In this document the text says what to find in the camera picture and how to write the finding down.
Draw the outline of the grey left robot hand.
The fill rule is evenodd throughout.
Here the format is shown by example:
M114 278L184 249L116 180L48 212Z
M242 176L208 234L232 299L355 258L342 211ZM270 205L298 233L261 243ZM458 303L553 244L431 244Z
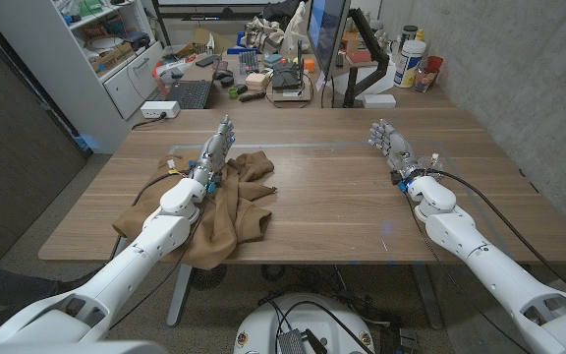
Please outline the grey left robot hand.
M225 114L217 131L200 149L189 176L202 185L210 183L225 165L228 151L235 142L234 135L234 125L229 115Z

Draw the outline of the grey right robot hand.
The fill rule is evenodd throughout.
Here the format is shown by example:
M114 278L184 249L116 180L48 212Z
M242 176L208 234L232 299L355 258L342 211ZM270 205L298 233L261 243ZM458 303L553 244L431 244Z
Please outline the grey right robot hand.
M371 124L368 143L384 155L396 180L412 180L422 173L424 168L417 161L412 146L383 119Z

